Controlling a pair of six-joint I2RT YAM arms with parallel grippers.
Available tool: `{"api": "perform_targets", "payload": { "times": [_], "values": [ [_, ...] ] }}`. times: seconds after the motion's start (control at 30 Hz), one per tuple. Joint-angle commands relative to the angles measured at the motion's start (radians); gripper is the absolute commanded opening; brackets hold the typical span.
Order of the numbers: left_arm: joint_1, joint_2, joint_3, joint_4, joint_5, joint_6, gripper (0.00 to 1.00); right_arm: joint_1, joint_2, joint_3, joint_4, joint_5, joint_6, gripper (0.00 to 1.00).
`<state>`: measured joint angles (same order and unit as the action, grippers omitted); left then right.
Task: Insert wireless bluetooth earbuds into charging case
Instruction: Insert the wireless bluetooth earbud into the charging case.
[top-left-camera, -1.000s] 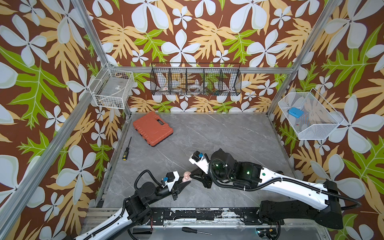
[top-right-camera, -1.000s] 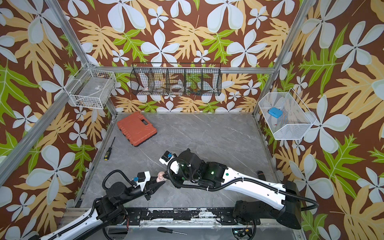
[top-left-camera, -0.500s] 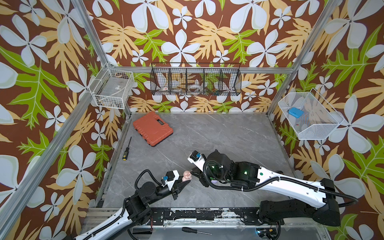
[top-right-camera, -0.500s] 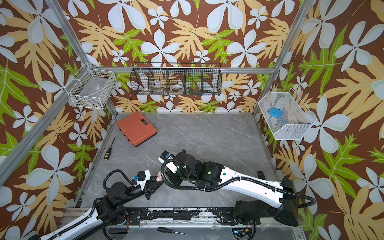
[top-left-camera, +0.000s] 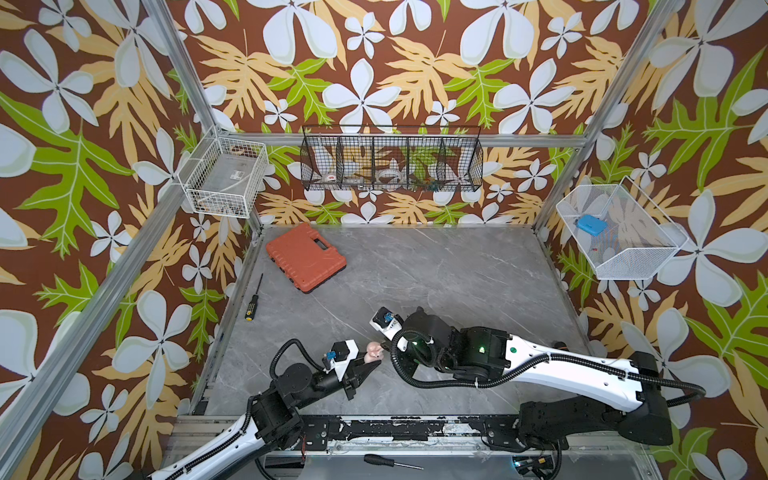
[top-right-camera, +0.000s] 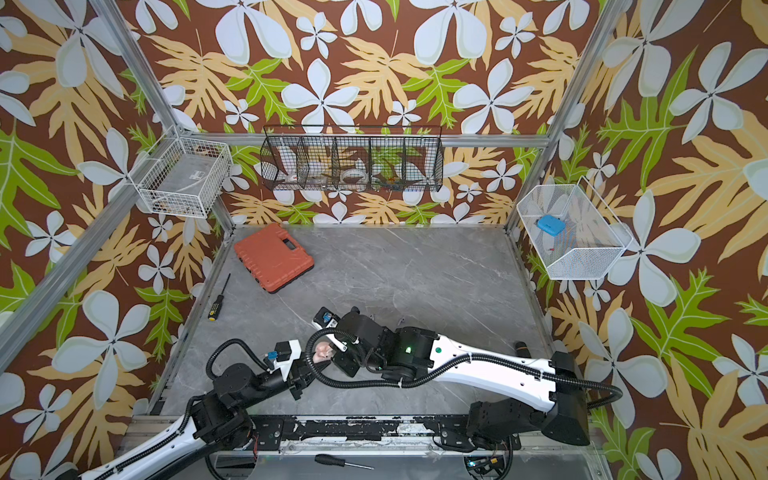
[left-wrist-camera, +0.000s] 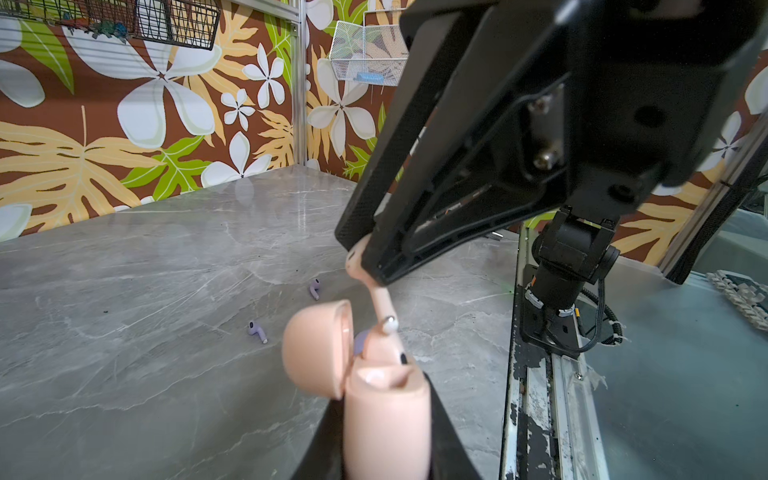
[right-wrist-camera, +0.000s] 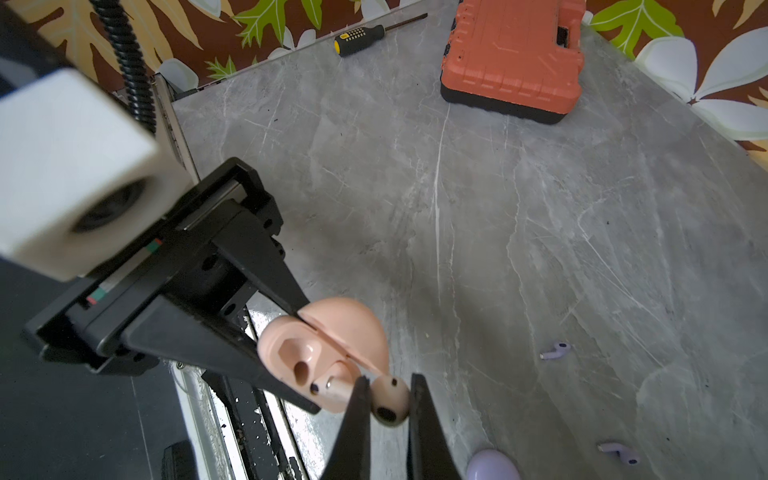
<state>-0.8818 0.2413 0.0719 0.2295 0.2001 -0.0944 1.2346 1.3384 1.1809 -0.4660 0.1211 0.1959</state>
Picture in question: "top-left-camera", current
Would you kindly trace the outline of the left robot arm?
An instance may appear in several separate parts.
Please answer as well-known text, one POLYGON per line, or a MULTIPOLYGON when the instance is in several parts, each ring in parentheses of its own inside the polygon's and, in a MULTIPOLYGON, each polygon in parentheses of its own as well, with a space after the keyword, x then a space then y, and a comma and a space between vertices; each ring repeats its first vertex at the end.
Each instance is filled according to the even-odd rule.
POLYGON ((305 436, 300 410, 337 392, 351 400, 381 364, 385 347, 369 343, 360 351, 353 340, 336 342, 315 361, 303 343, 286 341, 273 357, 269 388, 248 398, 232 425, 186 457, 135 479, 227 479, 247 463, 287 450, 305 436))

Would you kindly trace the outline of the pink earbud charging case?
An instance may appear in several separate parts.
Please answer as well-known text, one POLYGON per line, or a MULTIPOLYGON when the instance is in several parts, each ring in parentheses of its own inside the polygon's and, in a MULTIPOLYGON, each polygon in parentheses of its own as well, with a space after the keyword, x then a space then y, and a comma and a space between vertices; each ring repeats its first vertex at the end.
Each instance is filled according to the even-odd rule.
POLYGON ((384 356, 383 345, 379 342, 369 342, 365 349, 364 362, 366 364, 381 361, 384 356))

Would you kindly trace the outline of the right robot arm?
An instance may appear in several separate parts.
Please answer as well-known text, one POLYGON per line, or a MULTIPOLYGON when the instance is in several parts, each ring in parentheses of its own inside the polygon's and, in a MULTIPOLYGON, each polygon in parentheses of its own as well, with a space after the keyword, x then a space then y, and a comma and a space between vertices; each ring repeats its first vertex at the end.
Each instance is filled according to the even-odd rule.
POLYGON ((401 318, 382 307, 370 324, 388 340, 397 375, 417 389, 485 390, 519 381, 568 393, 564 400, 520 405, 512 426, 519 449, 603 431, 668 446, 671 408, 706 395, 700 385, 664 377, 653 356, 643 352, 600 359, 490 327, 457 329, 423 308, 401 318))

